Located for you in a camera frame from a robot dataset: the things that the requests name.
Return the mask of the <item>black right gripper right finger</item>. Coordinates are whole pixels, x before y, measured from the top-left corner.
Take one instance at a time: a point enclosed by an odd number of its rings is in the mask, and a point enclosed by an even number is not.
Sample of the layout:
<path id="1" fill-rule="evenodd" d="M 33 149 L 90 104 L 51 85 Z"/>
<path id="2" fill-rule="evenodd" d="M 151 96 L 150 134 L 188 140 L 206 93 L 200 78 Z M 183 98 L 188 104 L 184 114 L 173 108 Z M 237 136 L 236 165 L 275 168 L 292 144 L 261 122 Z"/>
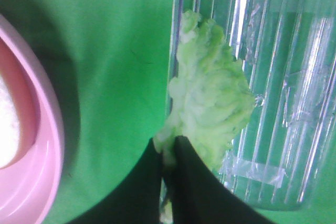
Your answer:
<path id="1" fill-rule="evenodd" d="M 175 138 L 171 179 L 174 223 L 272 223 L 226 189 L 187 137 Z"/>

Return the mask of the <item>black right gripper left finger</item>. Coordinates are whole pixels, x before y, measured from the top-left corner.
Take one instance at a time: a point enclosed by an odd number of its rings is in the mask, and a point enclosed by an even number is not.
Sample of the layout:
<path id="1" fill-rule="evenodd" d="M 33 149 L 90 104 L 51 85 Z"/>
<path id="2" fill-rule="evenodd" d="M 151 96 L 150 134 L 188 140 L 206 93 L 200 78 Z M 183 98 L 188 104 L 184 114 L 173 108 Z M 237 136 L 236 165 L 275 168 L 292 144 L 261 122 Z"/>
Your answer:
<path id="1" fill-rule="evenodd" d="M 150 139 L 126 178 L 102 201 L 70 223 L 160 223 L 162 155 Z"/>

